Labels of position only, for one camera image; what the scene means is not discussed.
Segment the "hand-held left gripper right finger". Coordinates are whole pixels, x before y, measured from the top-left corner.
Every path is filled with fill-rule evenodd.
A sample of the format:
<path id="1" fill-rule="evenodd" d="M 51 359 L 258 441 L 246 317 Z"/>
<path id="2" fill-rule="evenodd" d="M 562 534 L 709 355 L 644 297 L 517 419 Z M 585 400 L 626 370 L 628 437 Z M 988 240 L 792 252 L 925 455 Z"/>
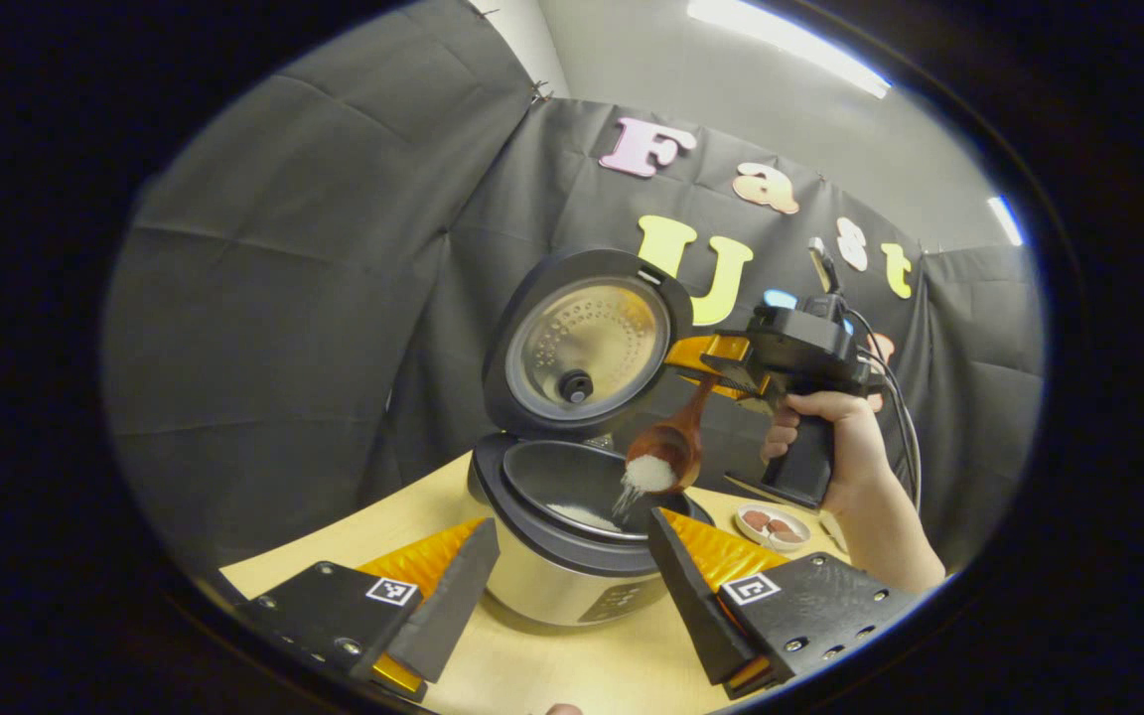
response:
<path id="1" fill-rule="evenodd" d="M 731 700 L 845 659 L 920 599 L 831 553 L 786 558 L 662 507 L 648 549 L 705 677 Z"/>

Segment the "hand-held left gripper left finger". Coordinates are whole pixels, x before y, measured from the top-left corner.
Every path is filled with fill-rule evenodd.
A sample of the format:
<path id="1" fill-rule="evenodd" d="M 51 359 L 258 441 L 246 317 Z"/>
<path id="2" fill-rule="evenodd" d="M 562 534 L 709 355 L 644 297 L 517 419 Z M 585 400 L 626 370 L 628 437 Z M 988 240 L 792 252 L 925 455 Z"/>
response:
<path id="1" fill-rule="evenodd" d="M 496 522 L 477 517 L 362 566 L 313 562 L 235 613 L 315 669 L 419 702 L 440 680 L 499 557 Z"/>

